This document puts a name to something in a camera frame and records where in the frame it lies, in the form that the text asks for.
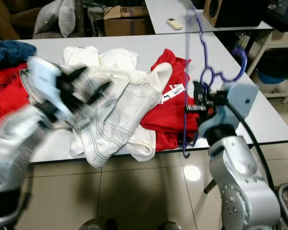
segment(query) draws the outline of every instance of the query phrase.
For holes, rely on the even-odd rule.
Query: gray pillow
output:
[[[34,28],[35,34],[47,32],[57,23],[61,4],[62,0],[55,0],[40,10]]]
[[[68,37],[75,29],[76,15],[73,0],[63,0],[59,10],[59,28],[63,37]]]

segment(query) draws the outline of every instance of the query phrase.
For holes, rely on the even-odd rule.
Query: denim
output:
[[[24,42],[0,40],[0,68],[16,66],[33,56],[36,47]]]

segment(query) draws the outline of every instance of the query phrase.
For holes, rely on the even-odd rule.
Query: gray table surface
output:
[[[240,66],[235,59],[213,33],[206,33],[204,37],[208,46],[209,64],[216,71],[223,70],[228,77],[235,76],[240,70]],[[38,55],[57,63],[62,62],[61,54],[64,48],[68,46],[95,46],[100,53],[122,47],[139,55],[138,69],[143,71],[150,70],[150,67],[156,62],[165,48],[172,50],[177,57],[185,58],[185,34],[36,39],[23,40],[23,42],[35,45]],[[192,61],[190,63],[190,77],[192,79],[199,79],[204,68],[203,55],[199,34],[191,34],[190,59]],[[239,81],[253,84],[246,73]],[[220,89],[221,85],[222,81],[217,79],[212,88],[215,90]],[[192,92],[192,84],[188,87],[188,91]],[[261,144],[288,142],[287,124],[260,92],[256,97],[249,116],[246,118],[246,122]],[[248,144],[252,144],[241,124],[236,132],[238,135],[244,136]],[[72,138],[72,133],[66,130],[58,130],[51,133],[45,143],[36,151],[33,162],[72,159],[69,154]],[[188,148],[206,149],[208,147],[206,139],[200,138],[194,147]]]
[[[185,16],[187,9],[192,5],[191,0],[145,0],[150,19],[154,26],[156,34],[176,34],[176,33],[186,33],[199,32],[199,28],[196,24],[188,28],[186,31]],[[214,32],[214,31],[230,31],[230,30],[268,30],[272,29],[265,22],[261,22],[259,26],[250,27],[222,27],[215,28],[210,22],[204,17],[203,10],[197,10],[197,13],[201,16],[204,31]],[[183,25],[181,30],[174,30],[170,25],[166,23],[168,18],[174,18],[176,21]]]

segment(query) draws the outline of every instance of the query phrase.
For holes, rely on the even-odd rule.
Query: wooden speaker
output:
[[[206,0],[204,15],[214,27],[258,26],[269,0]]]

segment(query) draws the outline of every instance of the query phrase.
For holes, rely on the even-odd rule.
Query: cardboard box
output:
[[[154,28],[146,7],[105,8],[105,32],[107,36],[152,35]]]

